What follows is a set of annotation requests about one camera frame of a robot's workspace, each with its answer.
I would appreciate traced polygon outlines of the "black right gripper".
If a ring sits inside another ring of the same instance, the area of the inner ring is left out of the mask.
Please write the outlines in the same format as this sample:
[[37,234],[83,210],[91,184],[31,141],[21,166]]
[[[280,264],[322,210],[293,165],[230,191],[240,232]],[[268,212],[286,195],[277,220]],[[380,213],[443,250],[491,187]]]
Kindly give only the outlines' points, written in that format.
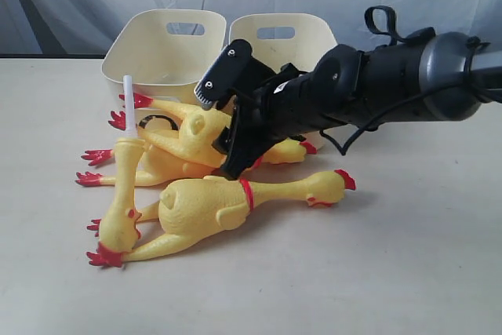
[[225,137],[217,137],[213,148],[227,155],[218,172],[228,180],[237,180],[276,144],[291,137],[305,140],[308,128],[301,98],[307,71],[293,64],[278,72],[252,58],[245,78],[251,85],[249,96],[236,96],[231,125]]

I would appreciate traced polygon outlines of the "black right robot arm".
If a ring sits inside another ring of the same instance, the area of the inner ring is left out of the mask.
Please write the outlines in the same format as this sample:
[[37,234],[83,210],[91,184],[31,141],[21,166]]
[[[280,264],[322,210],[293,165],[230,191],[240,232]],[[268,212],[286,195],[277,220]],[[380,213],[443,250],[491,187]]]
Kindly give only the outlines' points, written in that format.
[[235,98],[231,123],[214,141],[232,180],[288,138],[345,125],[361,135],[391,122],[459,122],[501,100],[500,50],[459,32],[424,29],[369,52],[340,44],[311,71],[279,72],[239,38],[216,66],[231,74],[220,91]]

